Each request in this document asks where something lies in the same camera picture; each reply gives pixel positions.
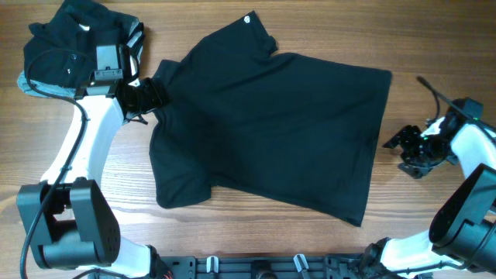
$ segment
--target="wooden table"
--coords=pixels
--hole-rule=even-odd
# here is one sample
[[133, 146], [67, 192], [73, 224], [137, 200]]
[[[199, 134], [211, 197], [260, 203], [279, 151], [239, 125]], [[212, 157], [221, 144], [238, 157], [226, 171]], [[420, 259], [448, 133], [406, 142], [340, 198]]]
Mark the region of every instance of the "wooden table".
[[[0, 7], [0, 277], [19, 277], [25, 237], [16, 208], [23, 184], [36, 183], [50, 166], [69, 127], [70, 105], [24, 95], [16, 86], [22, 47], [31, 22], [48, 22], [60, 1], [3, 0]], [[484, 103], [483, 119], [496, 123], [496, 3], [390, 1], [220, 1], [107, 4], [138, 16], [146, 26], [142, 77], [161, 59], [180, 60], [209, 33], [256, 10], [282, 52], [393, 72], [380, 144], [406, 124], [432, 117], [432, 96], [421, 74], [451, 98]], [[155, 202], [148, 126], [123, 126], [114, 139], [102, 190], [122, 234], [154, 245], [161, 255], [222, 257], [234, 254], [293, 255], [356, 253], [390, 236], [428, 229], [432, 218], [463, 181], [460, 166], [445, 164], [415, 181], [399, 171], [398, 150], [377, 149], [367, 212], [361, 228], [328, 215], [240, 191], [216, 187], [200, 205], [166, 210]], [[74, 272], [40, 270], [30, 256], [29, 275], [66, 278]], [[437, 278], [482, 278], [489, 274], [442, 272]]]

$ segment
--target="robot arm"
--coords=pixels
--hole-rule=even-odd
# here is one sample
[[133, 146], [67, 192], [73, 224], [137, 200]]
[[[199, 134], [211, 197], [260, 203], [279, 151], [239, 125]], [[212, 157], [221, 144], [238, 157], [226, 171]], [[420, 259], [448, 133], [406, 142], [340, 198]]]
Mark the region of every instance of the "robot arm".
[[[157, 265], [162, 266], [153, 247], [120, 236], [119, 224], [98, 187], [110, 145], [122, 124], [163, 104], [150, 79], [139, 88], [127, 84], [138, 72], [133, 62], [126, 46], [100, 46], [98, 69], [78, 89], [77, 103], [88, 118], [84, 136], [30, 243], [42, 268], [97, 267], [127, 277], [145, 277], [155, 274]], [[17, 204], [26, 232], [49, 185], [59, 176], [81, 125], [81, 112], [75, 108], [60, 152], [40, 184], [25, 185], [19, 191]], [[59, 221], [54, 217], [67, 208], [72, 208], [74, 219]]]
[[[444, 120], [445, 118], [441, 118], [437, 122], [433, 123], [425, 132], [422, 133], [421, 137], [424, 138], [426, 136], [439, 135], [439, 126]], [[496, 134], [489, 129], [487, 131], [492, 136], [496, 136]], [[487, 210], [491, 207], [491, 203], [496, 199], [496, 191], [494, 189], [494, 185], [496, 185], [496, 180], [494, 180], [494, 170], [496, 170], [496, 148], [488, 137], [473, 124], [464, 124], [453, 137], [450, 146], [450, 149], [460, 161], [463, 174], [467, 179], [464, 185], [472, 184], [472, 188], [470, 189], [467, 189], [470, 185], [467, 185], [469, 187], [464, 187], [464, 185], [460, 187], [460, 189], [464, 189], [465, 191], [465, 193], [461, 193], [461, 205], [466, 208], [469, 208], [470, 206], [471, 213], [477, 213], [478, 216], [476, 218], [474, 218], [474, 216], [468, 216], [466, 215], [466, 212], [461, 212], [459, 209], [453, 212], [453, 205], [450, 202], [456, 202], [459, 204], [460, 201], [448, 201], [434, 219], [430, 231], [426, 230], [425, 232], [421, 232], [405, 239], [391, 239], [386, 242], [384, 249], [382, 250], [381, 263], [390, 271], [405, 270], [407, 268], [413, 270], [416, 267], [437, 265], [439, 262], [462, 266], [463, 262], [470, 257], [473, 251], [477, 248], [477, 244], [481, 242], [482, 238], [490, 228], [490, 224], [484, 220], [484, 217]], [[485, 185], [479, 184], [476, 189], [474, 187], [476, 183], [470, 183], [470, 176], [477, 175], [480, 177], [482, 175], [482, 170], [487, 172], [485, 175], [489, 176], [487, 178], [489, 181]], [[484, 189], [487, 189], [487, 192], [483, 195], [486, 197], [485, 201], [483, 198], [477, 197], [477, 191], [483, 191]], [[452, 217], [450, 221], [446, 220], [446, 214], [444, 214], [445, 212], [448, 212], [448, 215]], [[471, 223], [463, 225], [468, 226], [466, 228], [467, 231], [463, 232], [463, 235], [459, 234], [458, 236], [454, 236], [454, 233], [453, 235], [449, 235], [449, 237], [447, 236], [449, 242], [452, 244], [460, 240], [467, 241], [465, 238], [470, 238], [470, 245], [465, 244], [464, 246], [460, 246], [460, 244], [456, 244], [456, 249], [458, 250], [456, 253], [458, 255], [457, 257], [454, 257], [451, 254], [452, 251], [443, 252], [443, 249], [440, 247], [445, 246], [446, 243], [438, 243], [440, 236], [435, 236], [435, 234], [439, 231], [446, 231], [446, 229], [440, 229], [439, 226], [449, 226], [450, 224], [453, 224], [453, 226], [449, 226], [453, 227], [452, 230], [456, 230], [458, 233], [458, 230], [460, 229], [460, 232], [462, 232], [460, 228], [462, 226], [461, 223], [454, 224], [454, 219], [459, 219], [460, 222], [463, 223]], [[437, 240], [434, 240], [436, 245], [432, 243], [432, 235], [434, 235], [434, 239]], [[494, 252], [491, 255], [488, 251], [491, 251], [491, 249], [494, 251], [494, 247], [491, 248], [491, 246], [488, 245], [486, 245], [486, 247], [487, 248], [485, 250], [487, 251], [487, 255], [484, 256], [485, 260], [482, 261], [484, 262], [487, 260], [487, 263], [482, 264], [486, 267], [486, 270], [491, 270], [490, 268], [494, 268], [494, 264], [496, 262], [494, 262]], [[402, 277], [412, 278], [417, 274], [445, 269], [453, 268], [449, 266], [442, 268], [437, 267], [421, 272], [411, 272], [410, 274], [402, 273], [399, 275]]]

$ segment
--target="black t-shirt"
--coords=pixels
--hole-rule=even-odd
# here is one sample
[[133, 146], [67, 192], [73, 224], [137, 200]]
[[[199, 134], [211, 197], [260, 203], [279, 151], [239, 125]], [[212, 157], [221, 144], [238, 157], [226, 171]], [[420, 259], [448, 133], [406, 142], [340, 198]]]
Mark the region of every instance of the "black t-shirt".
[[[76, 50], [96, 60], [96, 46], [127, 44], [131, 31], [143, 33], [143, 24], [138, 22], [132, 15], [110, 11], [93, 1], [65, 0], [49, 23], [29, 25], [34, 37], [24, 46], [24, 70], [41, 53], [55, 48]], [[80, 24], [89, 30], [85, 31]], [[133, 50], [142, 45], [143, 41], [135, 43]], [[63, 88], [76, 88], [96, 69], [94, 61], [69, 52], [47, 54], [35, 65], [31, 79]]]
[[275, 50], [251, 12], [162, 61], [157, 202], [193, 205], [220, 185], [360, 226], [391, 73]]

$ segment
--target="black cable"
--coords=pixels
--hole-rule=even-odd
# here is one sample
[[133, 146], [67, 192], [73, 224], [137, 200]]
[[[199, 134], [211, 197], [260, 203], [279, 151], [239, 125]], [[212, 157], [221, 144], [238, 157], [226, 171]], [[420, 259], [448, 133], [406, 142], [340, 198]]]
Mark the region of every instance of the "black cable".
[[450, 266], [450, 264], [451, 263], [445, 263], [445, 262], [440, 261], [439, 263], [431, 264], [431, 265], [424, 266], [424, 267], [407, 268], [404, 270], [389, 271], [385, 274], [379, 274], [379, 275], [375, 275], [373, 277], [369, 277], [368, 279], [378, 279], [378, 278], [382, 278], [384, 276], [389, 276], [389, 275], [410, 274], [410, 273], [414, 273], [414, 272], [423, 272], [423, 271], [427, 271], [427, 270], [441, 269], [443, 267]]
[[87, 121], [88, 121], [88, 117], [86, 116], [86, 111], [74, 99], [68, 98], [68, 97], [61, 97], [61, 96], [55, 95], [55, 94], [46, 93], [44, 91], [41, 91], [41, 90], [37, 89], [36, 86], [31, 82], [30, 75], [31, 75], [31, 70], [33, 68], [33, 65], [41, 57], [44, 57], [47, 54], [53, 53], [53, 52], [56, 52], [56, 51], [63, 51], [63, 52], [69, 52], [69, 53], [77, 54], [79, 56], [86, 57], [89, 60], [92, 60], [92, 61], [95, 62], [94, 59], [90, 58], [85, 53], [81, 53], [81, 52], [74, 51], [74, 50], [68, 50], [68, 49], [52, 49], [52, 50], [47, 50], [47, 51], [43, 51], [42, 53], [40, 53], [40, 55], [38, 55], [36, 58], [34, 58], [29, 63], [28, 67], [26, 68], [26, 81], [27, 81], [27, 84], [29, 85], [29, 88], [31, 88], [31, 90], [35, 91], [38, 94], [47, 96], [47, 97], [51, 97], [51, 98], [55, 98], [55, 99], [59, 99], [59, 100], [63, 100], [63, 101], [69, 102], [69, 103], [75, 105], [79, 109], [79, 111], [81, 112], [81, 128], [79, 129], [79, 133], [78, 133], [77, 138], [76, 138], [76, 140], [74, 142], [74, 145], [72, 146], [71, 151], [70, 151], [69, 155], [67, 156], [67, 159], [66, 159], [64, 165], [62, 166], [62, 169], [60, 170], [59, 176], [57, 177], [57, 179], [55, 180], [55, 182], [50, 186], [49, 191], [46, 193], [45, 198], [41, 202], [40, 209], [36, 213], [36, 215], [34, 217], [34, 220], [31, 223], [31, 226], [29, 227], [29, 230], [28, 230], [28, 232], [26, 234], [26, 239], [24, 240], [24, 245], [22, 246], [21, 258], [20, 258], [20, 274], [21, 274], [21, 278], [22, 279], [27, 279], [26, 258], [27, 258], [27, 253], [28, 253], [28, 250], [29, 250], [29, 245], [31, 243], [31, 240], [33, 239], [33, 234], [35, 232], [36, 226], [38, 225], [38, 221], [40, 220], [41, 215], [47, 210], [48, 205], [50, 203], [50, 200], [51, 200], [51, 198], [53, 196], [53, 193], [57, 189], [57, 186], [60, 184], [60, 182], [62, 181], [62, 179], [64, 179], [65, 174], [67, 173], [67, 171], [69, 170], [69, 167], [70, 167], [70, 165], [72, 163], [72, 160], [74, 159], [74, 155], [78, 151], [79, 145], [80, 145], [81, 140], [82, 140], [82, 138], [84, 136], [84, 131], [86, 130], [86, 125], [87, 125]]
[[103, 269], [99, 269], [99, 268], [86, 270], [85, 272], [80, 273], [79, 275], [77, 275], [76, 277], [73, 277], [72, 279], [81, 279], [82, 277], [89, 275], [89, 274], [93, 274], [93, 273], [104, 274], [104, 275], [113, 276], [113, 277], [117, 277], [117, 278], [121, 278], [121, 279], [130, 279], [129, 277], [127, 277], [125, 275], [118, 274], [118, 273], [111, 272], [111, 271], [107, 271], [107, 270], [103, 270]]
[[485, 127], [486, 127], [486, 129], [489, 129], [489, 130], [491, 130], [492, 132], [494, 132], [494, 131], [496, 130], [493, 126], [491, 126], [491, 125], [487, 124], [486, 122], [484, 122], [484, 121], [482, 121], [482, 120], [480, 120], [480, 119], [479, 119], [478, 121], [480, 122], [480, 124], [482, 124], [482, 126], [485, 126]]
[[447, 97], [437, 91], [425, 78], [418, 76], [417, 81], [424, 85], [427, 89], [429, 89], [433, 94], [441, 98], [446, 104], [455, 109], [458, 113], [460, 113], [469, 123], [474, 124], [477, 128], [479, 128], [479, 130], [496, 146], [496, 139], [486, 131], [480, 121], [474, 119], [472, 116], [465, 113], [461, 108], [453, 104]]

